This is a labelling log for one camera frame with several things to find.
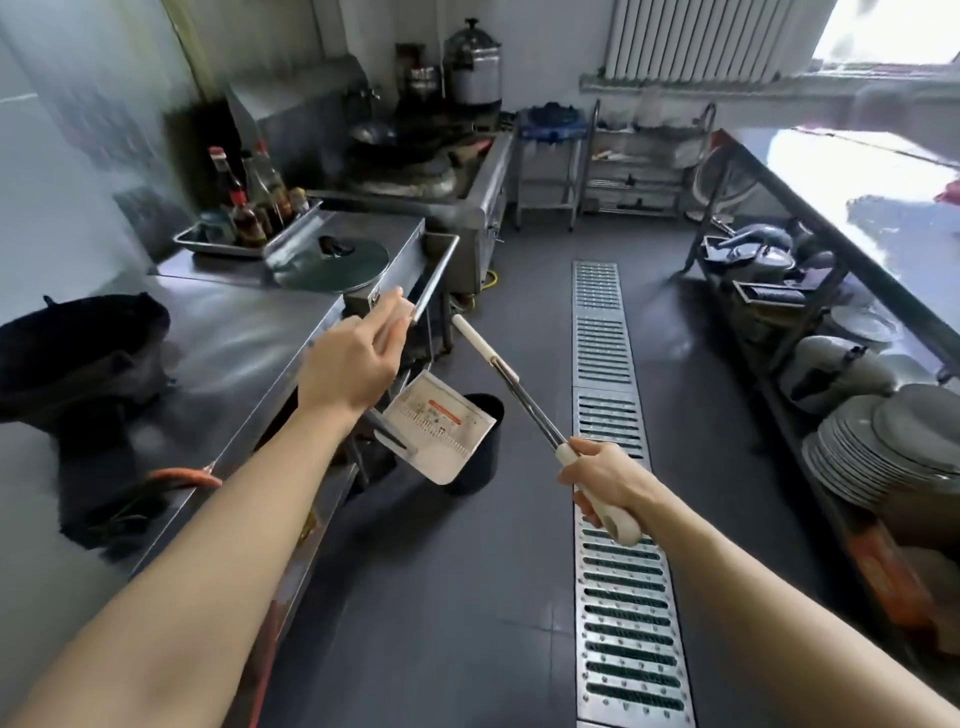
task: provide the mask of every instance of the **glass bottle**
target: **glass bottle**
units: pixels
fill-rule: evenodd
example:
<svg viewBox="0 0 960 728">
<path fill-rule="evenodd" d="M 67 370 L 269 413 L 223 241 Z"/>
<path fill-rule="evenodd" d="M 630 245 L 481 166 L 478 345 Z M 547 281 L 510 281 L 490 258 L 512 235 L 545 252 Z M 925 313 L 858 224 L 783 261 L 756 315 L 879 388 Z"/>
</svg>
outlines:
<svg viewBox="0 0 960 728">
<path fill-rule="evenodd" d="M 210 153 L 210 160 L 213 162 L 214 169 L 217 170 L 217 198 L 220 207 L 227 211 L 233 210 L 233 202 L 230 201 L 230 194 L 235 191 L 243 191 L 243 185 L 237 180 L 230 169 L 230 163 L 227 161 L 227 153 L 223 147 L 210 147 L 207 150 Z"/>
<path fill-rule="evenodd" d="M 230 220 L 237 229 L 237 242 L 244 248 L 262 248 L 267 244 L 267 233 L 263 231 L 260 220 L 247 203 L 247 193 L 235 190 L 230 193 L 233 211 Z"/>
<path fill-rule="evenodd" d="M 266 183 L 267 189 L 274 200 L 280 219 L 283 220 L 284 225 L 289 225 L 297 216 L 297 213 L 290 204 L 290 193 L 287 191 L 287 185 L 283 183 L 283 178 L 274 167 L 274 163 L 267 153 L 267 145 L 263 141 L 256 143 L 256 164 L 260 171 L 260 177 Z"/>
<path fill-rule="evenodd" d="M 243 159 L 243 168 L 247 175 L 247 197 L 253 205 L 253 211 L 260 218 L 260 225 L 263 226 L 267 237 L 273 237 L 285 227 L 283 218 L 280 217 L 267 184 L 260 177 L 260 171 L 253 161 L 253 154 L 245 149 L 240 153 L 240 158 Z"/>
</svg>

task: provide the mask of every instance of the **floor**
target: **floor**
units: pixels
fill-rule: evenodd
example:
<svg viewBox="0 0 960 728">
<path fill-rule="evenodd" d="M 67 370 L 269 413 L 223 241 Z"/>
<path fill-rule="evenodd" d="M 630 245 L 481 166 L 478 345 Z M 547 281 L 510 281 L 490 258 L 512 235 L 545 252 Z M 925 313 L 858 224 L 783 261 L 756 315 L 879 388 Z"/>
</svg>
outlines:
<svg viewBox="0 0 960 728">
<path fill-rule="evenodd" d="M 525 215 L 496 252 L 499 283 L 470 321 L 544 411 L 570 430 L 570 272 L 618 263 L 651 460 L 661 480 L 792 584 L 859 623 L 862 596 L 771 436 L 734 342 L 683 265 L 692 228 L 673 221 Z M 540 433 L 466 346 L 436 373 L 504 400 L 499 470 L 447 497 L 409 472 L 348 503 L 279 651 L 261 726 L 573 726 L 569 493 Z M 677 578 L 701 728 L 782 725 L 693 592 Z"/>
</svg>

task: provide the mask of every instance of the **yellow cable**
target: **yellow cable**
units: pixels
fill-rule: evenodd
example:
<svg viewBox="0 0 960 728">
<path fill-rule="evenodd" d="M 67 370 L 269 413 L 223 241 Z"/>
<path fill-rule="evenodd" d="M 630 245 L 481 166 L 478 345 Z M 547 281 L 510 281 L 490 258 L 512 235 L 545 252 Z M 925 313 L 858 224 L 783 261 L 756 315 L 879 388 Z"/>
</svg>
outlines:
<svg viewBox="0 0 960 728">
<path fill-rule="evenodd" d="M 488 288 L 493 288 L 496 285 L 496 282 L 500 280 L 496 276 L 496 271 L 494 271 L 493 268 L 487 271 L 487 275 L 490 276 L 492 280 L 489 283 L 484 283 L 482 286 L 480 286 L 481 291 L 486 291 Z"/>
</svg>

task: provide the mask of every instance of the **window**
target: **window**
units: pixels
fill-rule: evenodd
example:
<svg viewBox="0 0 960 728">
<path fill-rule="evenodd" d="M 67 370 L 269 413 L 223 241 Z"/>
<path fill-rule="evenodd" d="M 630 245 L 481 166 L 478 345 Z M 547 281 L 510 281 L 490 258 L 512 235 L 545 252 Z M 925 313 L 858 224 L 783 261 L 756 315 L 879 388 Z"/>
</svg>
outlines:
<svg viewBox="0 0 960 728">
<path fill-rule="evenodd" d="M 958 54 L 960 0 L 838 0 L 813 58 L 823 70 L 943 73 L 960 69 Z"/>
</svg>

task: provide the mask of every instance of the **radiator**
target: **radiator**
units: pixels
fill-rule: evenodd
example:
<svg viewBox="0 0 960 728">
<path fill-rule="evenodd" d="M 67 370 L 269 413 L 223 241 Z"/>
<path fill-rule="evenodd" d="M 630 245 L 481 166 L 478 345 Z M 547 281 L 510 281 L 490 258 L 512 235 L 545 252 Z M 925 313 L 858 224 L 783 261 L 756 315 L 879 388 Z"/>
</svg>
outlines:
<svg viewBox="0 0 960 728">
<path fill-rule="evenodd" d="M 803 73 L 836 0 L 616 0 L 605 77 L 768 83 Z"/>
</svg>

